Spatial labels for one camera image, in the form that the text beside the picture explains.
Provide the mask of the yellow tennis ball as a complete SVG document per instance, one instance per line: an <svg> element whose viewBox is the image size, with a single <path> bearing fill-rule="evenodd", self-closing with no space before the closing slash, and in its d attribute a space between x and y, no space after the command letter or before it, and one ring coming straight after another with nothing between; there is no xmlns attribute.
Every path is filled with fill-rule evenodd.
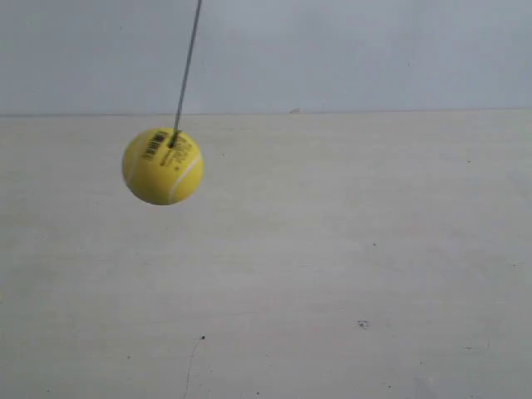
<svg viewBox="0 0 532 399"><path fill-rule="evenodd" d="M199 146L181 131L174 146L171 127L141 132L126 147L121 172L130 192L153 205L189 198L199 187L204 161Z"/></svg>

